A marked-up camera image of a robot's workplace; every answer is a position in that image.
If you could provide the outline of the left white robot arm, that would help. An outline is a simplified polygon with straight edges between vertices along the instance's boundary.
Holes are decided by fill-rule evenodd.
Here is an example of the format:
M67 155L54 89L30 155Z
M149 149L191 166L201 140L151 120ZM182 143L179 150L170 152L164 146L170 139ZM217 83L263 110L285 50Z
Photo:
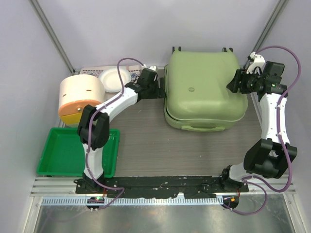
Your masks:
M134 82L126 84L121 92L95 107L87 105L77 128L85 151L85 168L82 178L75 181L77 193L100 193L104 187L102 166L104 145L108 142L110 122L126 108L140 100L161 99L164 89L157 67L143 68Z

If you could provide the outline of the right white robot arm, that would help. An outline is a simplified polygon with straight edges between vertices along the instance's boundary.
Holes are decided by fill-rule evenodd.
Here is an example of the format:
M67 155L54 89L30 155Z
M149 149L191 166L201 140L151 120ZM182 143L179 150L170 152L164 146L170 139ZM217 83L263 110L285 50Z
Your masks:
M292 175L291 163L297 148L290 145L285 125L288 88L281 84L285 65L250 60L247 69L238 69L226 86L232 93L256 93L262 113L260 140L252 146L238 165L222 171L220 188L226 192L241 188L247 179L279 179L285 171Z

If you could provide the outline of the green hard-shell suitcase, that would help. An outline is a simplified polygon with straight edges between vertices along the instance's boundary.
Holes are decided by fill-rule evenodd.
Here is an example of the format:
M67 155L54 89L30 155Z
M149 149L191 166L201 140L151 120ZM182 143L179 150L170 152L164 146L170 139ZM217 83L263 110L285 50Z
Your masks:
M164 75L164 115L176 129L216 132L233 127L248 108L244 94L227 89L239 69L232 48L172 52Z

